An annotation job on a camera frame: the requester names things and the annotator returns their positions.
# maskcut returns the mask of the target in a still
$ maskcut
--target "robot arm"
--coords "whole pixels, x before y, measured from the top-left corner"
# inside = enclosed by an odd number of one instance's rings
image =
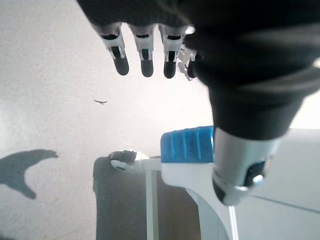
[[[129,24],[144,76],[152,75],[153,28],[172,78],[185,37],[194,74],[212,106],[219,200],[236,205],[268,172],[281,137],[305,96],[320,88],[320,1],[77,0],[111,53],[119,74],[129,65],[120,26]]]

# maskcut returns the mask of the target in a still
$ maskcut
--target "white floor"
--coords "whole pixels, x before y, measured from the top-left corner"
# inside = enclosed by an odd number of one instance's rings
[[[163,133],[212,125],[207,89],[179,72],[173,79],[163,76],[158,31],[154,74],[145,78],[133,36],[123,26],[130,72],[119,76],[75,1],[3,0],[0,9],[0,159],[36,149],[58,155],[27,169],[26,184],[36,199],[0,182],[0,239],[2,234],[15,240],[94,240],[95,160],[127,148],[159,155]],[[293,127],[320,128],[312,108],[319,96],[306,102]],[[313,196],[318,156],[307,157],[307,145],[305,152],[299,144],[285,147],[281,154],[294,153],[302,164],[275,164],[270,181],[255,194],[320,211],[319,194]],[[320,154],[319,143],[310,148]],[[241,239],[320,235],[317,213],[252,197],[238,212]]]

